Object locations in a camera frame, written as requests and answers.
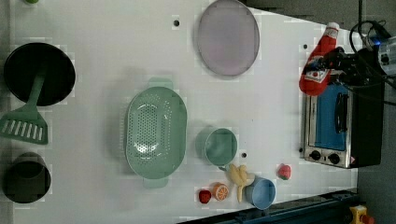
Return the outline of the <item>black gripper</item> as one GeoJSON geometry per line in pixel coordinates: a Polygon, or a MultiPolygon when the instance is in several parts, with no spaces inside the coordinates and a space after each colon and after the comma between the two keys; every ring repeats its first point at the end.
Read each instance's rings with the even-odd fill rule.
{"type": "Polygon", "coordinates": [[[328,69],[338,71],[337,80],[348,86],[372,86],[378,84],[377,54],[368,49],[356,53],[345,53],[337,47],[324,56],[323,63],[328,69]]]}

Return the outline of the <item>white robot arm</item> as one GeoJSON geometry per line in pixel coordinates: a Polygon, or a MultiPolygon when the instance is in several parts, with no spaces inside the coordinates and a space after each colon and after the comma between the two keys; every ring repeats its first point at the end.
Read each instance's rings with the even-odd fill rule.
{"type": "Polygon", "coordinates": [[[337,82],[348,86],[368,87],[385,82],[395,88],[395,38],[377,41],[372,49],[345,53],[337,47],[308,65],[311,71],[333,70],[339,73],[337,82]]]}

